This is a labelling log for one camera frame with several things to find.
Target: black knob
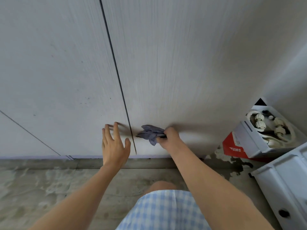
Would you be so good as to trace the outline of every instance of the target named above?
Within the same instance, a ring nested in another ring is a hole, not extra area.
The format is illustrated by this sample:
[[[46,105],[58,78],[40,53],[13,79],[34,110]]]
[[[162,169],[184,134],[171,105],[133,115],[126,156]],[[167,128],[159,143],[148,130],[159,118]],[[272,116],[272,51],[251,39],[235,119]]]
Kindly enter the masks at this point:
[[[283,218],[289,218],[290,217],[290,213],[287,210],[282,210],[280,209],[278,211],[279,215]]]

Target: person's left hand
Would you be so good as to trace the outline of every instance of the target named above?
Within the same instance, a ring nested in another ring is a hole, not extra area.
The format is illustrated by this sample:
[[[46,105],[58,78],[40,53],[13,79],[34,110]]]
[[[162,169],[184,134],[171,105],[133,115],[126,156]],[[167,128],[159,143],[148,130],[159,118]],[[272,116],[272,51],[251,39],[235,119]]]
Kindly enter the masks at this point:
[[[126,138],[124,147],[119,135],[117,122],[114,123],[113,135],[114,139],[110,134],[109,125],[106,124],[105,128],[102,129],[103,165],[110,164],[120,169],[128,160],[131,142],[129,138]]]

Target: blue plaid skirt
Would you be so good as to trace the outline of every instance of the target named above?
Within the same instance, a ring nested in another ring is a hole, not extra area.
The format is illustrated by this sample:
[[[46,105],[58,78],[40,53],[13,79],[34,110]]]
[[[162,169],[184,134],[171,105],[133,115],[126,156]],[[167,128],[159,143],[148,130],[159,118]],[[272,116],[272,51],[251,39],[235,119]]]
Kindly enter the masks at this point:
[[[183,190],[158,190],[141,197],[117,230],[211,230],[192,194]]]

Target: knee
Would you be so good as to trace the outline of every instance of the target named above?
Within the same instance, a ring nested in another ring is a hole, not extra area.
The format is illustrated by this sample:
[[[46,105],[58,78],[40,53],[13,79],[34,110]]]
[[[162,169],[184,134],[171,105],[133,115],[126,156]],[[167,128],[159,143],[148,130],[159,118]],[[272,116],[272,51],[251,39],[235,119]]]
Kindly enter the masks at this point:
[[[154,190],[164,190],[164,189],[177,189],[177,186],[171,182],[158,181],[151,185],[150,189]]]

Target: person's right arm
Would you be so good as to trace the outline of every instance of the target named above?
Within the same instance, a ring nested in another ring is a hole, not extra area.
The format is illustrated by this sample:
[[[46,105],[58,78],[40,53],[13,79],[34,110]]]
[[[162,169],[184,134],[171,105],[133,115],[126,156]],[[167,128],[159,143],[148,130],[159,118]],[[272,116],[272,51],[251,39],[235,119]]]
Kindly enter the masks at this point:
[[[157,138],[176,163],[212,230],[274,230],[253,202],[191,152],[170,127]]]

